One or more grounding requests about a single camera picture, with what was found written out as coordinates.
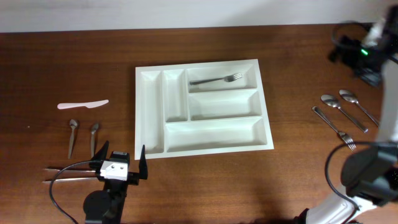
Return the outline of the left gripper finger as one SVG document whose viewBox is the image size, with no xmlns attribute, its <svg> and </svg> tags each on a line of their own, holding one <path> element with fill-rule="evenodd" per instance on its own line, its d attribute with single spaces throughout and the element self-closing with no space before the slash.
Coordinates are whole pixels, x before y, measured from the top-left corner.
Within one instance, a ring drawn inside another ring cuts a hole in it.
<svg viewBox="0 0 398 224">
<path fill-rule="evenodd" d="M 139 178 L 142 180 L 147 180 L 148 178 L 148 166 L 146 161 L 146 147 L 142 146 L 141 156 L 139 159 Z"/>
<path fill-rule="evenodd" d="M 94 161 L 103 161 L 108 153 L 109 141 L 106 141 L 102 148 L 93 156 Z"/>
</svg>

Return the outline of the long metal fork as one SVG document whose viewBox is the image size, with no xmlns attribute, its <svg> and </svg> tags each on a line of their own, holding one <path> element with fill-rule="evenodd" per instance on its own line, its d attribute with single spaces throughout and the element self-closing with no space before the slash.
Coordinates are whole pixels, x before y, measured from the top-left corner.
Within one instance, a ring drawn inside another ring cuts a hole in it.
<svg viewBox="0 0 398 224">
<path fill-rule="evenodd" d="M 321 109 L 319 109 L 317 106 L 312 107 L 312 111 L 314 111 L 319 117 L 321 117 L 324 122 L 326 122 L 327 125 L 329 125 L 338 135 L 338 137 L 348 145 L 351 151 L 354 151 L 356 149 L 356 145 L 353 141 L 353 138 L 345 133 L 340 131 L 328 118 L 327 116 L 323 113 Z"/>
</svg>

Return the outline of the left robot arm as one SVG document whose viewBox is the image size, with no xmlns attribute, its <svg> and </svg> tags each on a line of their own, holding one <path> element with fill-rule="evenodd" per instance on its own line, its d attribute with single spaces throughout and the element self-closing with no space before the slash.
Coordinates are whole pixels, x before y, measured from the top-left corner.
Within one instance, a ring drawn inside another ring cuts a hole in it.
<svg viewBox="0 0 398 224">
<path fill-rule="evenodd" d="M 139 171 L 130 172 L 130 154 L 113 151 L 106 157 L 109 141 L 91 158 L 89 167 L 104 183 L 101 190 L 90 193 L 83 202 L 85 223 L 121 223 L 127 189 L 148 178 L 146 148 L 141 149 Z"/>
</svg>

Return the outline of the metal serving tongs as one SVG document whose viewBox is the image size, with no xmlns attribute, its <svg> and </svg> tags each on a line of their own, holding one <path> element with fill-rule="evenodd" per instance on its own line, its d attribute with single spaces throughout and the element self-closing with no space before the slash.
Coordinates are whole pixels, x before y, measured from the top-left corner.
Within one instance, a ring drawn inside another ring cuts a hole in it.
<svg viewBox="0 0 398 224">
<path fill-rule="evenodd" d="M 55 168 L 55 167 L 49 167 L 49 168 L 44 168 L 46 171 L 61 171 L 61 169 Z M 77 173 L 92 173 L 94 174 L 94 170 L 89 170 L 89 169 L 72 169 L 72 170 L 66 170 L 66 172 L 77 172 Z M 73 181 L 81 181 L 81 180 L 95 180 L 97 179 L 95 176 L 81 176 L 81 177 L 66 177 L 66 178 L 61 178 L 55 180 L 55 182 L 73 182 Z M 51 183 L 51 179 L 43 180 L 43 184 L 49 184 Z"/>
</svg>

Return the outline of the metal tablespoon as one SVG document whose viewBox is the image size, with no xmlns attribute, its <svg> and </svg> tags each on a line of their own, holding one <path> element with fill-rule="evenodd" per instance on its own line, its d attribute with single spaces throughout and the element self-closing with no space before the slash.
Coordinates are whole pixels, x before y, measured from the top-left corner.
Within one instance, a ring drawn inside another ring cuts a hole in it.
<svg viewBox="0 0 398 224">
<path fill-rule="evenodd" d="M 357 120 L 355 117 L 351 116 L 349 113 L 347 113 L 342 107 L 339 102 L 339 100 L 334 97 L 333 95 L 325 94 L 320 97 L 321 101 L 333 108 L 337 108 L 341 113 L 343 113 L 352 123 L 354 123 L 363 133 L 368 132 L 368 128 L 365 127 L 359 120 Z"/>
<path fill-rule="evenodd" d="M 342 99 L 354 103 L 359 109 L 361 109 L 372 121 L 376 126 L 379 126 L 379 121 L 370 114 L 364 107 L 362 107 L 358 101 L 358 97 L 349 90 L 339 90 L 339 95 Z"/>
</svg>

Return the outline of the short metal fork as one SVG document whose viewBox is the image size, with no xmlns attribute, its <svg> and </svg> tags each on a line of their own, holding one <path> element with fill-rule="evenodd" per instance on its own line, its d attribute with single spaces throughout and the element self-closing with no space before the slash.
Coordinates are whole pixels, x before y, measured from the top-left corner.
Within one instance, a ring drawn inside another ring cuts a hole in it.
<svg viewBox="0 0 398 224">
<path fill-rule="evenodd" d="M 190 85 L 200 85 L 200 84 L 204 84 L 204 83 L 209 83 L 209 82 L 215 82 L 215 81 L 224 81 L 224 82 L 234 82 L 240 78 L 243 77 L 242 73 L 235 73 L 232 75 L 227 75 L 225 77 L 221 77 L 221 78 L 212 78 L 212 79 L 207 79 L 207 80 L 195 80 L 195 81 L 190 81 L 189 84 Z"/>
</svg>

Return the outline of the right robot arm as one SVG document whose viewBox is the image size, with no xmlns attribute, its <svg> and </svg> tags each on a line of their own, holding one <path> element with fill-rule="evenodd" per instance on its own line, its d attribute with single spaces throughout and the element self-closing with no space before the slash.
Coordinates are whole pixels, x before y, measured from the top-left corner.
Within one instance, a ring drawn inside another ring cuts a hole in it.
<svg viewBox="0 0 398 224">
<path fill-rule="evenodd" d="M 368 210 L 397 202 L 397 5 L 391 5 L 380 21 L 359 26 L 367 31 L 363 40 L 331 36 L 335 48 L 328 58 L 340 60 L 371 86 L 383 85 L 377 138 L 347 158 L 339 187 L 330 180 L 331 158 L 344 147 L 362 143 L 345 142 L 329 153 L 324 172 L 332 194 L 317 207 L 305 209 L 293 223 L 352 223 Z"/>
</svg>

